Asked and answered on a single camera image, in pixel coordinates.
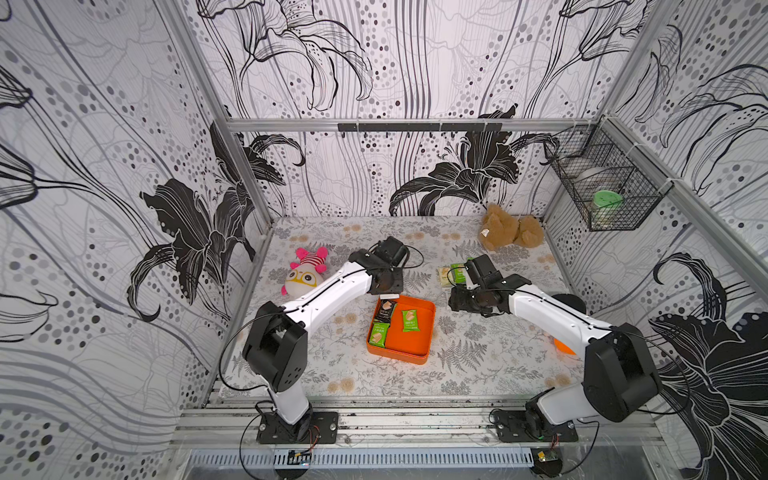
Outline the green cookie packet top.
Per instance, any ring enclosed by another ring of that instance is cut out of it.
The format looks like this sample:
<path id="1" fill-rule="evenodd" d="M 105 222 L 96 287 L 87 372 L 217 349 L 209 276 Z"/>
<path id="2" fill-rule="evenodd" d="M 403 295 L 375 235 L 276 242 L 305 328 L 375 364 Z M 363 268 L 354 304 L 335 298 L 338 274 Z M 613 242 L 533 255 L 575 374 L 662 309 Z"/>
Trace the green cookie packet top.
<path id="1" fill-rule="evenodd" d="M 452 264 L 447 274 L 449 281 L 454 285 L 467 284 L 467 271 L 463 264 Z"/>

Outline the black cookie packet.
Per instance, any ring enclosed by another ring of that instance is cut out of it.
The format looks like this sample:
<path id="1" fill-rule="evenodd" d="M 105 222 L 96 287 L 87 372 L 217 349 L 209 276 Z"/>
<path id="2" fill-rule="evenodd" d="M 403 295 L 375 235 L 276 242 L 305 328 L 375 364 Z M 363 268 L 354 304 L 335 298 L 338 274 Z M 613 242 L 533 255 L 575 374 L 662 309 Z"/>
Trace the black cookie packet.
<path id="1" fill-rule="evenodd" d="M 374 321 L 377 323 L 390 324 L 392 316 L 397 307 L 396 299 L 383 299 L 379 302 Z"/>

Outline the yellow cookie packet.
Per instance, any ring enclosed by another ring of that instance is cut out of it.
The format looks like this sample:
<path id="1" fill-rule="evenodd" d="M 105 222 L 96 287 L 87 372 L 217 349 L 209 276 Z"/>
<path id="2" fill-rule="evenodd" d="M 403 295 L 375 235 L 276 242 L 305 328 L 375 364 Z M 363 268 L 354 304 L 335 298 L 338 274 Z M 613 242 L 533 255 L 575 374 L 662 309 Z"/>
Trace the yellow cookie packet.
<path id="1" fill-rule="evenodd" d="M 454 285 L 451 268 L 449 266 L 438 268 L 437 278 L 442 288 L 450 288 Z"/>

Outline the green cookie packet hidden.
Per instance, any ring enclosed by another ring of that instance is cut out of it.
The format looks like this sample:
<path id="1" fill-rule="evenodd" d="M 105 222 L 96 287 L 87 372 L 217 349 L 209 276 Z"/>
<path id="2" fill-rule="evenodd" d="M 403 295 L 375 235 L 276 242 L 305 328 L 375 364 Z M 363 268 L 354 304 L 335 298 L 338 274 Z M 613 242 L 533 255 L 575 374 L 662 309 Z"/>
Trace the green cookie packet hidden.
<path id="1" fill-rule="evenodd" d="M 403 333 L 419 332 L 418 312 L 415 309 L 402 311 Z"/>

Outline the orange storage box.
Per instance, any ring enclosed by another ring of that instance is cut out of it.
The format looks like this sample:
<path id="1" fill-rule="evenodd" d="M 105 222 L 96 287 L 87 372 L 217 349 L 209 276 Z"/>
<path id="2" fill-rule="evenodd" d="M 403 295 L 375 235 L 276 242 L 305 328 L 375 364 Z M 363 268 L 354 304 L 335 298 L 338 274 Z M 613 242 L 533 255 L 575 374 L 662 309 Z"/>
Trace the orange storage box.
<path id="1" fill-rule="evenodd" d="M 368 338 L 374 316 L 381 301 L 379 298 L 374 315 L 371 320 L 368 335 L 366 338 L 366 347 L 369 353 L 399 360 L 411 364 L 423 365 L 426 363 L 433 336 L 433 329 L 436 316 L 436 306 L 428 300 L 400 295 L 397 300 L 397 307 L 392 316 L 390 329 L 386 340 L 386 347 L 379 348 L 368 344 Z M 402 311 L 415 309 L 418 312 L 419 332 L 403 333 Z"/>

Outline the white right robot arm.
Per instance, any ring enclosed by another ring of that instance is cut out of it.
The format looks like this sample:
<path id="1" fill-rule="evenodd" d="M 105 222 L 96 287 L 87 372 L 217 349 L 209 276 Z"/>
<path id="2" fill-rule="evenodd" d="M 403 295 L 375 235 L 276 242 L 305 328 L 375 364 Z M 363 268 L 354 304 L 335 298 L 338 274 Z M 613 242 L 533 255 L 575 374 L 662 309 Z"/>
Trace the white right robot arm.
<path id="1" fill-rule="evenodd" d="M 504 276 L 487 255 L 467 260 L 463 269 L 469 283 L 452 287 L 452 310 L 486 318 L 513 315 L 540 328 L 582 360 L 581 382 L 529 400 L 526 410 L 532 424 L 555 426 L 592 416 L 621 422 L 661 392 L 648 342 L 633 325 L 597 320 L 521 275 Z"/>

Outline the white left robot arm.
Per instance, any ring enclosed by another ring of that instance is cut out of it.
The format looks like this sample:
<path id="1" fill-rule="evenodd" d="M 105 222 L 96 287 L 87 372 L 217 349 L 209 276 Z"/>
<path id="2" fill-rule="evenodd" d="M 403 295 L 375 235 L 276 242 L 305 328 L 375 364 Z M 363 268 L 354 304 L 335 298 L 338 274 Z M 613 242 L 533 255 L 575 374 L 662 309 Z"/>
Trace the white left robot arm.
<path id="1" fill-rule="evenodd" d="M 366 295 L 400 294 L 410 249 L 389 236 L 354 251 L 340 269 L 308 293 L 282 305 L 264 303 L 250 324 L 242 357 L 266 381 L 274 411 L 297 425 L 310 412 L 301 385 L 311 335 L 351 301 Z"/>

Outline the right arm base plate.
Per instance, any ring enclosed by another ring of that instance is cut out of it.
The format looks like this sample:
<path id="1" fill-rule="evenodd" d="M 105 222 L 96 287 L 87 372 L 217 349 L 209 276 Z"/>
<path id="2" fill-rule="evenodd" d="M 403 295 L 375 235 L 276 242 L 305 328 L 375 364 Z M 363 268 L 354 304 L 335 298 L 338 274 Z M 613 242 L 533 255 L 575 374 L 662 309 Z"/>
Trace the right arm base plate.
<path id="1" fill-rule="evenodd" d="M 552 425 L 532 411 L 494 409 L 489 414 L 489 422 L 498 440 L 504 443 L 530 441 L 557 445 L 579 440 L 572 422 Z"/>

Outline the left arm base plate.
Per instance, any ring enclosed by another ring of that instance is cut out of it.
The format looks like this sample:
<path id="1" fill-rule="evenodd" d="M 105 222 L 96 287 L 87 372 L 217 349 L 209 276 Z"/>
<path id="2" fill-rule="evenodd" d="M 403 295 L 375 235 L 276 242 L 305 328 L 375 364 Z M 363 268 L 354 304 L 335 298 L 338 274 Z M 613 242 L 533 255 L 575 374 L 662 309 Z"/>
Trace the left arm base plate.
<path id="1" fill-rule="evenodd" d="M 338 426 L 337 412 L 308 411 L 296 424 L 287 423 L 277 413 L 265 413 L 257 441 L 265 445 L 334 444 Z"/>

